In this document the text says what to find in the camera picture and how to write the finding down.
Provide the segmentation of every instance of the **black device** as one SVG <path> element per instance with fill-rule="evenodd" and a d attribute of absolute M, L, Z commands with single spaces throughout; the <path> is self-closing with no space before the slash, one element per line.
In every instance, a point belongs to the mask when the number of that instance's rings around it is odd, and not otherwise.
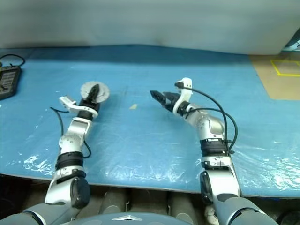
<path fill-rule="evenodd" d="M 20 75 L 20 66 L 0 67 L 0 99 L 15 94 Z"/>

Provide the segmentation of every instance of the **black cord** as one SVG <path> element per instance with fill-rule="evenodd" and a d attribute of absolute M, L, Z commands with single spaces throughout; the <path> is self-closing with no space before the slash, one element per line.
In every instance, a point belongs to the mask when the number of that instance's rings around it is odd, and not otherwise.
<path fill-rule="evenodd" d="M 68 113 L 69 111 L 62 111 L 62 110 L 55 109 L 53 107 L 50 107 L 50 109 L 52 109 L 56 113 L 56 115 L 57 115 L 57 117 L 58 117 L 58 119 L 60 121 L 60 136 L 63 136 L 64 135 L 64 125 L 62 123 L 62 119 L 61 119 L 60 113 Z M 91 156 L 92 152 L 90 150 L 89 145 L 86 143 L 86 141 L 84 140 L 83 142 L 84 142 L 86 148 L 89 151 L 89 154 L 87 156 L 84 156 L 83 158 L 89 158 Z"/>
<path fill-rule="evenodd" d="M 217 111 L 217 112 L 221 113 L 221 110 L 219 110 L 219 109 L 214 109 L 214 108 L 196 108 L 196 109 L 191 109 L 190 111 L 187 112 L 186 119 L 188 118 L 188 116 L 191 113 L 193 113 L 193 112 L 195 112 L 197 110 L 212 110 L 212 111 Z M 231 144 L 229 146 L 229 150 L 231 150 L 232 147 L 234 146 L 235 142 L 236 142 L 237 137 L 238 137 L 238 125 L 236 124 L 234 118 L 231 115 L 229 115 L 226 112 L 225 112 L 225 115 L 229 117 L 229 119 L 232 121 L 233 126 L 234 126 L 234 137 L 233 137 L 233 140 L 232 140 L 232 142 L 231 142 Z"/>
<path fill-rule="evenodd" d="M 19 67 L 22 66 L 22 65 L 24 65 L 24 63 L 25 63 L 25 59 L 24 59 L 22 56 L 15 55 L 15 54 L 6 54 L 6 55 L 2 55 L 2 56 L 0 57 L 0 60 L 3 59 L 3 58 L 5 58 L 5 57 L 7 57 L 7 56 L 15 56 L 15 57 L 18 57 L 18 58 L 22 59 L 22 63 L 18 65 Z"/>
<path fill-rule="evenodd" d="M 199 93 L 201 95 L 204 95 L 205 97 L 209 98 L 211 101 L 213 101 L 219 107 L 220 112 L 223 115 L 223 120 L 224 120 L 224 136 L 225 136 L 225 141 L 226 141 L 226 147 L 229 150 L 228 143 L 227 143 L 228 142 L 228 140 L 227 140 L 227 119 L 226 119 L 226 114 L 225 114 L 222 106 L 220 105 L 220 103 L 217 100 L 215 100 L 212 96 L 210 96 L 210 95 L 208 95 L 208 94 L 206 94 L 206 93 L 204 93 L 204 92 L 202 92 L 200 90 L 197 90 L 197 89 L 194 89 L 194 88 L 183 87 L 183 86 L 180 86 L 180 84 L 177 85 L 177 83 L 175 84 L 175 86 L 179 87 L 180 89 L 187 89 L 187 90 L 191 90 L 191 91 L 197 92 L 197 93 Z"/>

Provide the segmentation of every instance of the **blue mat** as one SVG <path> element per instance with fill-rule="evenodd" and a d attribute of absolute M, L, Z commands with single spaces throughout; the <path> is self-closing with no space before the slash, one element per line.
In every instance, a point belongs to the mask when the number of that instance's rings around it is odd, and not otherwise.
<path fill-rule="evenodd" d="M 18 93 L 0 101 L 0 173 L 51 179 L 60 127 L 49 107 L 61 109 L 58 98 L 66 94 L 79 102 L 80 87 L 100 81 L 111 95 L 87 140 L 88 182 L 200 192 L 195 130 L 149 93 L 175 91 L 175 81 L 190 77 L 236 119 L 232 157 L 243 193 L 300 196 L 300 102 L 270 99 L 248 56 L 138 45 L 0 50 L 5 53 L 27 62 Z M 215 107 L 196 93 L 191 102 Z M 73 115 L 62 117 L 69 126 Z"/>

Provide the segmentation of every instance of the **cardboard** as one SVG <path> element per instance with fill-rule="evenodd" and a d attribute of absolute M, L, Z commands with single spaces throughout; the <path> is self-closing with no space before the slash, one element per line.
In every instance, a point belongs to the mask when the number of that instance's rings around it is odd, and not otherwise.
<path fill-rule="evenodd" d="M 278 100 L 300 100 L 300 52 L 251 55 L 268 95 Z"/>

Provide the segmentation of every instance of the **round disc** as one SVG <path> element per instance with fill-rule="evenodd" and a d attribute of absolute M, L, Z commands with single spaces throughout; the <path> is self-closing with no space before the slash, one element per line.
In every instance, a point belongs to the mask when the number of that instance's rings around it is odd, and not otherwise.
<path fill-rule="evenodd" d="M 98 103 L 104 102 L 109 97 L 109 89 L 105 84 L 100 83 L 98 81 L 90 81 L 85 83 L 80 88 L 80 94 L 85 99 L 89 95 L 91 88 L 94 87 L 96 84 L 99 84 L 99 93 L 97 95 L 96 101 Z"/>

